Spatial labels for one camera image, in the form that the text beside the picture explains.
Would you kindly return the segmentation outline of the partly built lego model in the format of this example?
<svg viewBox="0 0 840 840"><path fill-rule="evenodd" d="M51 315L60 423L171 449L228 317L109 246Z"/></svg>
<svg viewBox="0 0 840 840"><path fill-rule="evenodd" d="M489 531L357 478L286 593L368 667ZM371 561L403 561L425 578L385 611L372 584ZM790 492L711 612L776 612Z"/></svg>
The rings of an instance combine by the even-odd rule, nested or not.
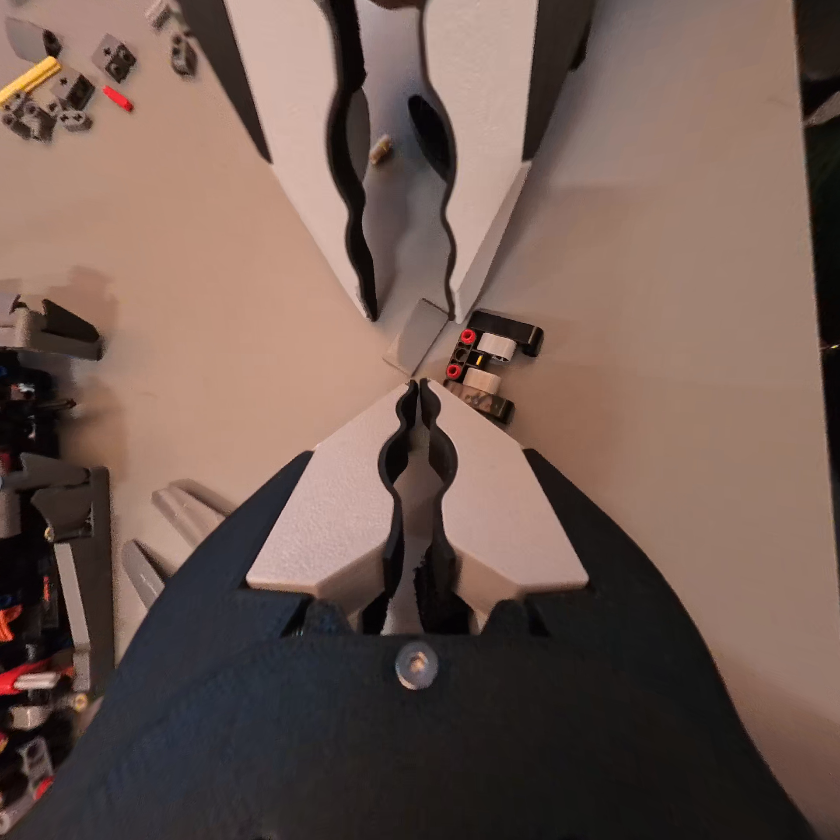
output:
<svg viewBox="0 0 840 840"><path fill-rule="evenodd" d="M102 356L87 321L10 292L1 310L1 820L52 784L115 666L109 472L60 456L75 406L34 354Z"/></svg>

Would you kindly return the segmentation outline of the pile of lego pieces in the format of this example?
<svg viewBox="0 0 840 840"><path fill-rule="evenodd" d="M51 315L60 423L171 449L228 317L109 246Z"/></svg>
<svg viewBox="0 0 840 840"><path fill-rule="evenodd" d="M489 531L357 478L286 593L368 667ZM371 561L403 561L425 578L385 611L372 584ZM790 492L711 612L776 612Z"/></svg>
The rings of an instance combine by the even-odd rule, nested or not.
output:
<svg viewBox="0 0 840 840"><path fill-rule="evenodd" d="M47 144L56 127L69 133L88 131L92 126L89 106L100 91L124 112L133 103L121 93L123 84L138 65L138 58L125 41L107 33L93 50L94 68L106 84L66 64L63 39L52 29L20 17L5 17L3 29L17 58L29 67L2 89L2 127L25 141Z"/></svg>

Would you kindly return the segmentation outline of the small yellow-axle lego assembly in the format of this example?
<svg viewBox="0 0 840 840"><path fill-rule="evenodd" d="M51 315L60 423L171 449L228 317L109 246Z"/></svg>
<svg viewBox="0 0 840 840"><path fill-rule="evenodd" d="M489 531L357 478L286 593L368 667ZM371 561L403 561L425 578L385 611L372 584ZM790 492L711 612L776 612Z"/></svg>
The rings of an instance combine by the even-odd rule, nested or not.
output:
<svg viewBox="0 0 840 840"><path fill-rule="evenodd" d="M537 358L544 330L486 309L474 310L450 354L444 389L496 425L509 425L516 406L501 394L501 371L517 355Z"/></svg>

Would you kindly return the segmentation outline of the grey plate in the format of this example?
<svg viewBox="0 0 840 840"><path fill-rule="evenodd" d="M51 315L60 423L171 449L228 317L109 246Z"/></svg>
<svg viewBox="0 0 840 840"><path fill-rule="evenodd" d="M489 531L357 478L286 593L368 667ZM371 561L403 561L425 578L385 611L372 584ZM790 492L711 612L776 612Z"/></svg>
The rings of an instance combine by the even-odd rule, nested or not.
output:
<svg viewBox="0 0 840 840"><path fill-rule="evenodd" d="M406 377L413 377L447 322L446 310L420 299L388 346L383 361Z"/></svg>

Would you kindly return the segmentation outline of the grey pointed lego wing assembly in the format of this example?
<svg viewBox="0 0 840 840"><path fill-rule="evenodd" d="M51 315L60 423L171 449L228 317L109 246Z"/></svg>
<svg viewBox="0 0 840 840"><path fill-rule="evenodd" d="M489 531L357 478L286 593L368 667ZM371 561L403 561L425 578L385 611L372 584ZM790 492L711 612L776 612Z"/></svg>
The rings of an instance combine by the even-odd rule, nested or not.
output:
<svg viewBox="0 0 840 840"><path fill-rule="evenodd" d="M194 550L228 517L235 505L193 479L177 479L151 494L151 505L178 536L182 550L174 559L139 539L121 547L120 565L145 612L183 567Z"/></svg>

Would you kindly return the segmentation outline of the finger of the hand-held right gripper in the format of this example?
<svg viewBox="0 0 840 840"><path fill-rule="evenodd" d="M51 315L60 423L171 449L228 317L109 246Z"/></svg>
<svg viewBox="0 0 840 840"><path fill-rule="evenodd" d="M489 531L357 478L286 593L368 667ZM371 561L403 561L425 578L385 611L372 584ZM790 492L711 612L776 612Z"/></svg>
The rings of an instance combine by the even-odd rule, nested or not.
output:
<svg viewBox="0 0 840 840"><path fill-rule="evenodd" d="M455 243L447 291L465 321L531 164L523 160L536 1L431 1L423 12L427 76L455 145L444 208Z"/></svg>
<svg viewBox="0 0 840 840"><path fill-rule="evenodd" d="M226 2L272 169L360 314L379 318L364 176L349 127L364 102L356 2Z"/></svg>

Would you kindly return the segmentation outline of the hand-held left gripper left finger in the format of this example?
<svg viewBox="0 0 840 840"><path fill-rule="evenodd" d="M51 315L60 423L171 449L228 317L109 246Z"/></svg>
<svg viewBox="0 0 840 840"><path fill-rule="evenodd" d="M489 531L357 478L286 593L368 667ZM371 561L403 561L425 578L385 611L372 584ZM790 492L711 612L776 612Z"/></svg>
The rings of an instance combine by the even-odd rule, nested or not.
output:
<svg viewBox="0 0 840 840"><path fill-rule="evenodd" d="M254 590L295 592L384 621L403 573L403 506L418 383L410 380L318 444L247 572Z"/></svg>

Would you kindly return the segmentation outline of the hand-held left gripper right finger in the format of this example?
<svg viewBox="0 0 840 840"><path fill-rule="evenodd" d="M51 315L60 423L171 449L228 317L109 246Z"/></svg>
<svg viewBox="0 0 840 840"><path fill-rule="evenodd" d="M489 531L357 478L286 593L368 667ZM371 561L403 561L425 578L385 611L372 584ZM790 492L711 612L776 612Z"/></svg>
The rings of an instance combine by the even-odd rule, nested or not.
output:
<svg viewBox="0 0 840 840"><path fill-rule="evenodd" d="M428 379L419 386L429 464L442 487L418 569L422 617L488 616L502 601L589 582L523 448Z"/></svg>

